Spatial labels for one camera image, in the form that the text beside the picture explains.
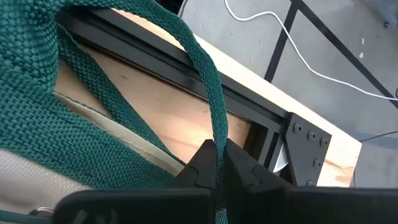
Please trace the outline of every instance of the gray concrete floor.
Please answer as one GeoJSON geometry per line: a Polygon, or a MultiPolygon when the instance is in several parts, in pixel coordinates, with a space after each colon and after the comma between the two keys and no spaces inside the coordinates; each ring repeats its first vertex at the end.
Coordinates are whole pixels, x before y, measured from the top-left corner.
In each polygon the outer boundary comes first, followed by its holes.
{"type": "MultiPolygon", "coordinates": [[[[373,1],[376,0],[366,0],[366,4],[360,0],[304,0],[394,95],[398,87],[398,30],[383,28],[383,20],[371,7],[373,1]]],[[[290,1],[229,0],[229,5],[240,17],[274,11],[284,21],[290,1]]],[[[281,31],[273,17],[239,22],[228,14],[222,0],[187,0],[182,18],[194,33],[264,76],[281,31]]],[[[313,69],[380,94],[301,12],[290,33],[313,69]]],[[[398,130],[398,110],[389,101],[315,76],[290,44],[282,53],[272,84],[347,132],[381,134],[398,130]]],[[[356,186],[398,187],[397,149],[364,144],[356,186]]]]}

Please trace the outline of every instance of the green fabric bag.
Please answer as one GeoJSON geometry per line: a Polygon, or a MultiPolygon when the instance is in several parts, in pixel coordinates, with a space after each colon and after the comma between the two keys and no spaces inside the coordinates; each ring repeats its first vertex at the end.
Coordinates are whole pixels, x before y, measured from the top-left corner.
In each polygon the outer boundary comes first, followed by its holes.
{"type": "MultiPolygon", "coordinates": [[[[0,148],[94,189],[161,188],[173,180],[54,97],[62,59],[116,122],[173,156],[98,64],[55,22],[55,14],[67,6],[122,9],[157,24],[180,42],[206,86],[220,188],[228,124],[217,69],[188,26],[153,0],[0,1],[0,148]]],[[[4,221],[26,223],[33,221],[30,218],[0,212],[4,221]]],[[[226,223],[224,211],[217,222],[226,223]]]]}

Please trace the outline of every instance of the metal ring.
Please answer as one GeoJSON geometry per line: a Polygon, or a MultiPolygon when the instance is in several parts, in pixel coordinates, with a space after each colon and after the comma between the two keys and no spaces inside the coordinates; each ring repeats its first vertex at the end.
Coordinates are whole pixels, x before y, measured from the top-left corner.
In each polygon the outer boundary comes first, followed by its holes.
{"type": "Polygon", "coordinates": [[[29,215],[33,215],[36,217],[42,217],[42,218],[51,218],[52,215],[54,214],[54,210],[49,207],[45,206],[40,206],[35,209],[33,209],[31,212],[29,212],[29,215]]]}

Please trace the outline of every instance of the screw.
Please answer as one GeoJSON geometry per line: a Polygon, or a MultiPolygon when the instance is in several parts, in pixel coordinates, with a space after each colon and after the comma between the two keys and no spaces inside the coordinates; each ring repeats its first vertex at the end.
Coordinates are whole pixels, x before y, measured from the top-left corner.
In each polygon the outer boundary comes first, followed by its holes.
{"type": "Polygon", "coordinates": [[[307,139],[309,141],[312,141],[313,139],[315,139],[315,133],[313,131],[309,131],[307,134],[307,139]]]}
{"type": "Polygon", "coordinates": [[[321,141],[319,142],[321,147],[325,147],[329,144],[328,140],[326,138],[321,138],[321,141]]]}
{"type": "Polygon", "coordinates": [[[301,125],[299,125],[298,123],[295,123],[295,124],[293,125],[293,132],[294,132],[295,134],[298,134],[299,132],[301,132],[301,130],[302,130],[301,125]]]}
{"type": "Polygon", "coordinates": [[[312,186],[314,186],[314,185],[315,185],[315,184],[313,184],[312,180],[307,181],[307,186],[312,187],[312,186]]]}
{"type": "Polygon", "coordinates": [[[314,159],[312,166],[314,169],[319,169],[319,167],[322,166],[322,162],[318,158],[316,158],[314,159]]]}
{"type": "Polygon", "coordinates": [[[391,24],[390,24],[389,22],[384,22],[384,23],[383,23],[383,27],[384,27],[385,29],[388,29],[388,28],[391,27],[391,24]]]}

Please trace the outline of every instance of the wooden surface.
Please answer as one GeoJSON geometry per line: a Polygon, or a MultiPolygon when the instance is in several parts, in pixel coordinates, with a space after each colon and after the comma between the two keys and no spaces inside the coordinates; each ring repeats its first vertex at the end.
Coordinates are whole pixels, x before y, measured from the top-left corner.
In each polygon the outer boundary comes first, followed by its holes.
{"type": "MultiPolygon", "coordinates": [[[[182,161],[188,162],[203,141],[212,138],[207,103],[94,50],[83,49],[98,62],[125,99],[182,161]]],[[[55,91],[110,117],[63,62],[60,63],[55,91]]],[[[250,124],[231,114],[228,124],[229,138],[243,147],[250,124]]]]}
{"type": "MultiPolygon", "coordinates": [[[[170,34],[149,21],[130,13],[123,11],[118,12],[176,47],[183,49],[170,34]]],[[[281,108],[300,115],[330,133],[332,138],[326,155],[326,160],[318,180],[318,186],[349,187],[356,161],[358,160],[359,152],[361,150],[360,142],[344,133],[335,125],[323,119],[297,100],[285,94],[274,85],[266,82],[260,76],[242,66],[237,61],[219,51],[200,37],[195,37],[199,44],[212,57],[220,72],[252,91],[255,91],[262,97],[267,98],[269,101],[279,105],[281,108]]]]}

